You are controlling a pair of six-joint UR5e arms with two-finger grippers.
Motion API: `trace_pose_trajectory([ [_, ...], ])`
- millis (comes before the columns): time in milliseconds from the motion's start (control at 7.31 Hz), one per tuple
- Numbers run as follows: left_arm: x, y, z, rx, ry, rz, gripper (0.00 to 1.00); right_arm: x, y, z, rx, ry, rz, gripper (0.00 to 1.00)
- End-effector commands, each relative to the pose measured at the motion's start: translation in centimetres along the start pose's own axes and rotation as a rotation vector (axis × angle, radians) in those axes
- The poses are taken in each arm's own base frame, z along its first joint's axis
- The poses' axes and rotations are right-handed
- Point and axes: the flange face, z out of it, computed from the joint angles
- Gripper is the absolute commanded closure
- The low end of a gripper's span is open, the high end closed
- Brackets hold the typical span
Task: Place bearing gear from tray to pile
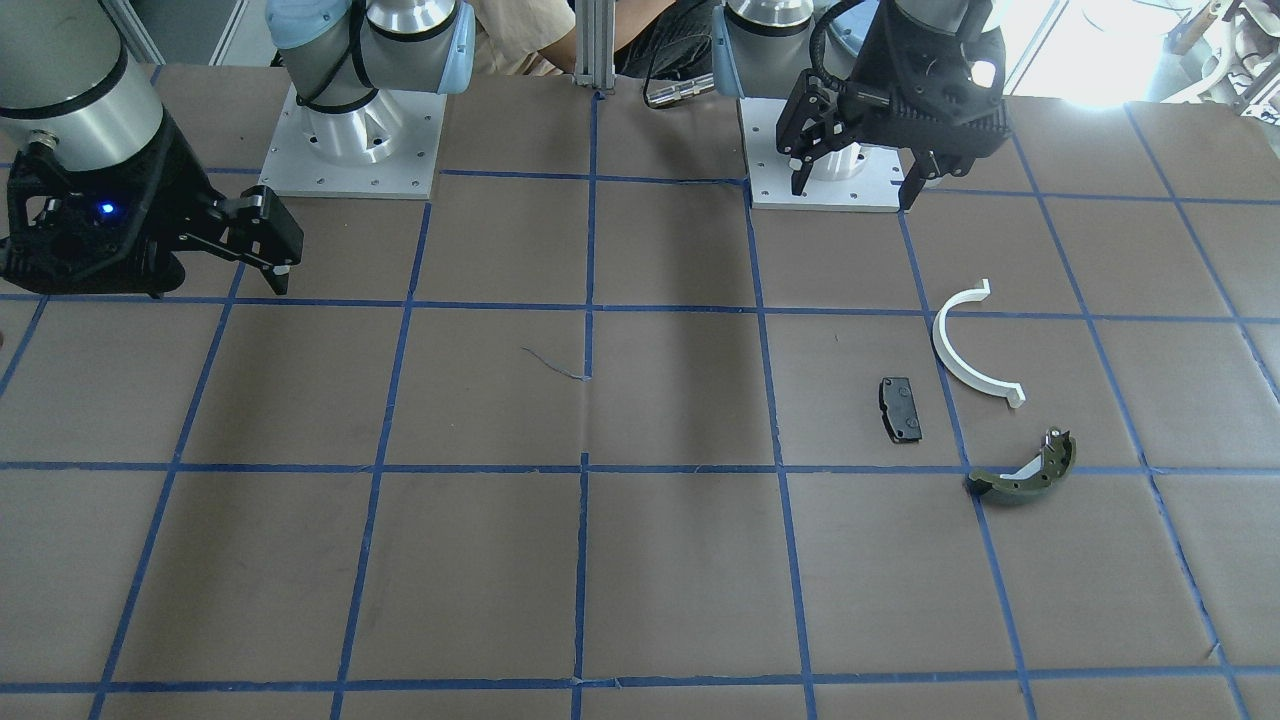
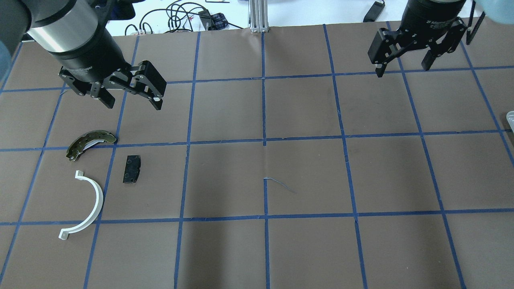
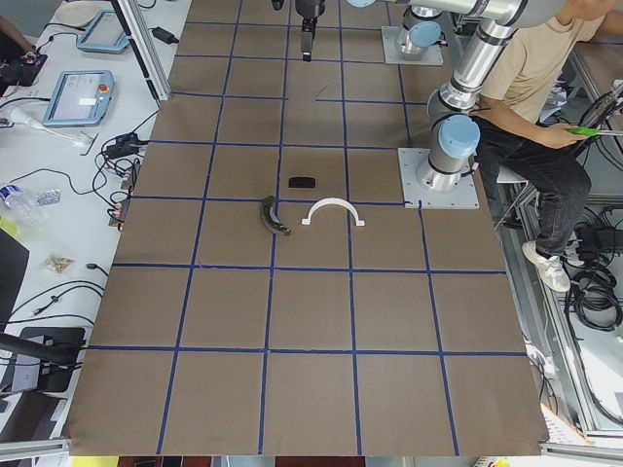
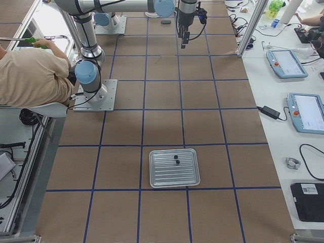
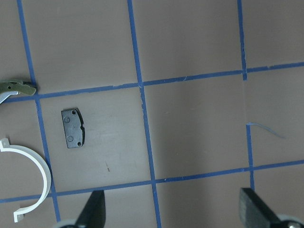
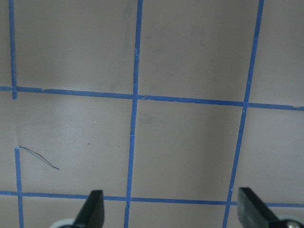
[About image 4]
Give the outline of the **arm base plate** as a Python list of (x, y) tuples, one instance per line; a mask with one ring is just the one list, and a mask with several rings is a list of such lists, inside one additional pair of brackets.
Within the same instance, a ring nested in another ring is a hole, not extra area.
[(94, 25), (96, 35), (123, 35), (126, 30), (126, 16), (95, 14)]
[(78, 85), (78, 92), (83, 93), (76, 97), (73, 111), (74, 112), (100, 112), (114, 111), (116, 90), (117, 90), (116, 79), (105, 79), (102, 81), (101, 89), (93, 97), (94, 94), (90, 94), (83, 91), (81, 85)]

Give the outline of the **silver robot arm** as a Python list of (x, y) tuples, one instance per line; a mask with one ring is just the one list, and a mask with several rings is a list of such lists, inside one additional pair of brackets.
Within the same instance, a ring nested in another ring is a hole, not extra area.
[(83, 58), (76, 65), (75, 75), (83, 88), (85, 100), (91, 104), (102, 103), (108, 93), (101, 81), (101, 67), (104, 62), (102, 48), (95, 34), (93, 13), (109, 14), (115, 12), (150, 12), (161, 17), (173, 14), (173, 1), (55, 1), (61, 11), (72, 17), (76, 34), (73, 40), (80, 43)]
[(167, 18), (176, 14), (177, 35), (184, 49), (190, 41), (189, 27), (199, 8), (197, 1), (94, 1), (94, 12), (150, 12)]

